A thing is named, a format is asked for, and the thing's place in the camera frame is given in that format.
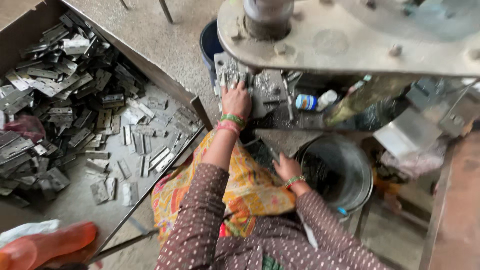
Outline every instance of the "table leg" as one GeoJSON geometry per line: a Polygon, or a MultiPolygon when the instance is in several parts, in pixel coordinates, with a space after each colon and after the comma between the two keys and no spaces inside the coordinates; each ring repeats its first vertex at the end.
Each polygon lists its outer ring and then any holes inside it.
{"type": "Polygon", "coordinates": [[[167,17],[167,21],[172,25],[173,20],[172,16],[170,16],[170,11],[168,11],[167,3],[165,3],[165,0],[159,0],[160,5],[162,5],[163,13],[165,13],[165,16],[167,17]]]}

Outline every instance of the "polka dot shirt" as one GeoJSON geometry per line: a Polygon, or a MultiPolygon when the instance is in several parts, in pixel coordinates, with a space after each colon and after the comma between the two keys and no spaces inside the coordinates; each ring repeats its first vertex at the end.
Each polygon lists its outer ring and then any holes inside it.
{"type": "Polygon", "coordinates": [[[225,213],[228,172],[202,163],[180,204],[155,270],[261,270],[264,255],[284,269],[387,270],[361,242],[346,233],[315,192],[300,196],[297,212],[318,242],[310,245],[302,224],[286,216],[259,217],[251,236],[218,238],[225,213]]]}

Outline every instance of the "bolt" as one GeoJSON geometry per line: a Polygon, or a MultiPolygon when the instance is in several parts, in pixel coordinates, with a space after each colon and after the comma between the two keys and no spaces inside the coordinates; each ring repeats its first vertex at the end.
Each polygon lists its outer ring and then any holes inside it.
{"type": "Polygon", "coordinates": [[[227,36],[231,38],[232,41],[238,41],[241,39],[240,31],[236,27],[227,29],[227,36]]]}
{"type": "Polygon", "coordinates": [[[366,5],[371,10],[376,10],[377,9],[377,2],[375,2],[375,0],[368,0],[366,5]]]}
{"type": "Polygon", "coordinates": [[[395,44],[393,47],[388,51],[388,54],[392,57],[398,57],[402,54],[403,47],[402,45],[395,44]]]}
{"type": "Polygon", "coordinates": [[[475,60],[475,61],[480,60],[480,49],[471,49],[468,52],[468,55],[472,60],[475,60]]]}
{"type": "Polygon", "coordinates": [[[274,50],[277,53],[277,55],[285,54],[287,52],[287,45],[285,43],[275,44],[274,50]]]}

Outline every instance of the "red thread bracelet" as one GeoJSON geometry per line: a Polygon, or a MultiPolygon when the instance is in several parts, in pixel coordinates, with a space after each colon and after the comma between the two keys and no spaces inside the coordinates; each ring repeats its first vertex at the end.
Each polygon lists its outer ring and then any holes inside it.
{"type": "Polygon", "coordinates": [[[294,184],[296,184],[296,183],[298,183],[298,182],[302,182],[302,180],[298,180],[298,181],[295,181],[295,182],[289,184],[289,185],[287,186],[287,189],[290,189],[291,186],[293,186],[294,184]]]}
{"type": "Polygon", "coordinates": [[[233,131],[237,136],[240,136],[240,127],[233,121],[223,120],[222,122],[218,122],[216,130],[219,131],[222,129],[233,131]]]}

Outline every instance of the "metal rod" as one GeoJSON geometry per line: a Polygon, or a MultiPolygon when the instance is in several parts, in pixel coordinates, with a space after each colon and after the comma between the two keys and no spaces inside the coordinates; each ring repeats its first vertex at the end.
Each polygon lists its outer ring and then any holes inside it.
{"type": "Polygon", "coordinates": [[[96,261],[100,261],[116,252],[119,252],[121,251],[122,249],[124,248],[127,248],[135,243],[138,243],[142,240],[144,240],[145,238],[149,238],[149,237],[152,237],[154,236],[155,234],[158,233],[158,229],[155,229],[155,230],[152,230],[152,231],[149,231],[147,234],[144,234],[144,235],[140,235],[138,237],[135,237],[134,239],[131,239],[131,240],[128,240],[128,241],[125,241],[121,244],[118,244],[116,246],[113,246],[109,249],[106,249],[102,252],[100,252],[97,256],[93,257],[91,260],[90,260],[90,264],[96,262],[96,261]]]}
{"type": "Polygon", "coordinates": [[[133,213],[139,208],[139,206],[145,201],[145,199],[152,193],[153,189],[155,188],[155,185],[162,179],[167,172],[170,170],[171,167],[180,159],[180,157],[185,153],[185,151],[192,145],[192,143],[195,141],[195,139],[202,133],[204,130],[205,126],[201,126],[198,131],[193,135],[193,137],[186,143],[183,148],[180,150],[178,155],[170,162],[168,166],[165,167],[165,169],[158,175],[157,179],[152,183],[150,188],[148,189],[148,192],[145,192],[140,200],[130,209],[128,214],[120,221],[120,223],[117,225],[117,227],[110,233],[110,235],[105,239],[105,241],[98,247],[96,252],[92,256],[92,260],[96,260],[96,257],[101,253],[102,249],[104,249],[107,244],[112,240],[113,236],[120,230],[120,228],[127,222],[127,220],[133,215],[133,213]]]}
{"type": "Polygon", "coordinates": [[[121,2],[121,4],[122,4],[122,6],[123,6],[126,10],[128,10],[128,7],[127,7],[127,4],[125,4],[125,1],[124,1],[124,0],[120,0],[120,2],[121,2]]]}
{"type": "Polygon", "coordinates": [[[148,234],[148,231],[147,229],[145,229],[145,227],[143,225],[140,224],[140,222],[138,222],[138,220],[136,220],[134,217],[130,217],[128,219],[128,221],[139,231],[142,233],[142,235],[146,235],[148,234]]]}
{"type": "Polygon", "coordinates": [[[172,16],[170,16],[170,11],[168,11],[167,3],[165,3],[165,0],[159,0],[160,5],[162,5],[163,13],[165,13],[165,17],[167,17],[167,21],[172,25],[173,20],[172,16]]]}

